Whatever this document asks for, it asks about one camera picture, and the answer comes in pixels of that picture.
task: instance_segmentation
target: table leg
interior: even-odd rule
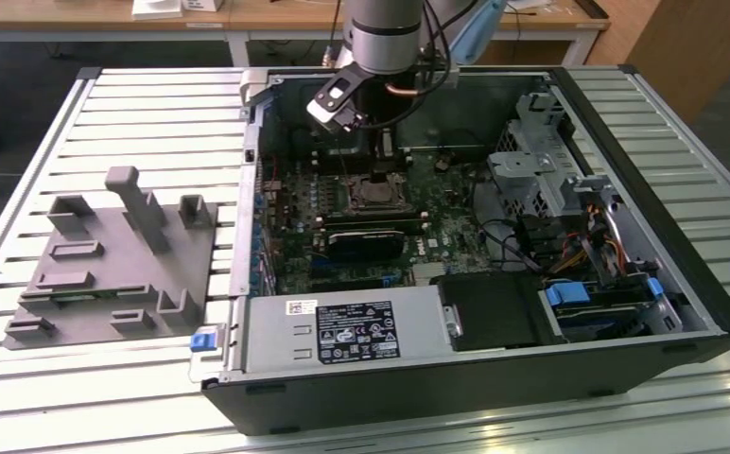
[[[569,43],[569,48],[564,54],[564,60],[561,64],[564,66],[577,66],[584,64],[589,51],[592,50],[592,44],[597,38],[599,32],[596,30],[585,30],[577,33],[576,38]]]
[[[229,47],[229,58],[233,61],[233,66],[248,67],[249,55],[247,54],[247,41],[249,37],[245,31],[228,31],[227,47]]]

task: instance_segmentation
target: slotted metal table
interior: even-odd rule
[[[207,323],[227,313],[236,220],[241,69],[103,70],[76,80],[0,217],[0,340],[52,225],[53,197],[141,169],[160,203],[220,205]],[[571,74],[730,293],[730,173],[637,75]],[[601,164],[587,144],[587,161]],[[623,395],[249,438],[188,379],[188,338],[9,351],[0,346],[0,452],[709,452],[730,449],[730,352]]]

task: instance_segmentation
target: motherboard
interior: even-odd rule
[[[425,285],[491,268],[471,213],[472,167],[448,166],[433,150],[409,156],[407,172],[380,182],[295,163],[264,184],[279,294]]]

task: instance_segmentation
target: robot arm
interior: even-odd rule
[[[504,6],[505,0],[349,0],[344,49],[349,51],[351,63],[328,80],[307,106],[315,120],[329,130],[341,127],[352,131],[392,126],[409,116],[424,95],[445,81],[453,64],[468,64],[481,54]],[[440,13],[448,17],[444,24]],[[449,45],[447,35],[453,35],[452,30],[459,32]],[[424,64],[419,48],[429,57],[427,71],[440,69],[435,64],[436,44],[443,47],[439,50],[445,68],[433,82],[433,77],[421,80],[413,75]],[[408,76],[415,87],[399,88],[397,81]],[[373,112],[379,107],[363,109],[353,102],[352,96],[363,90],[387,91],[413,100],[400,115],[373,125],[369,120],[380,116]]]

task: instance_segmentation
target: white box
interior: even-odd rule
[[[167,19],[171,17],[183,17],[179,0],[132,1],[132,19],[135,21]]]
[[[181,0],[183,9],[191,11],[213,11],[223,5],[223,0]]]

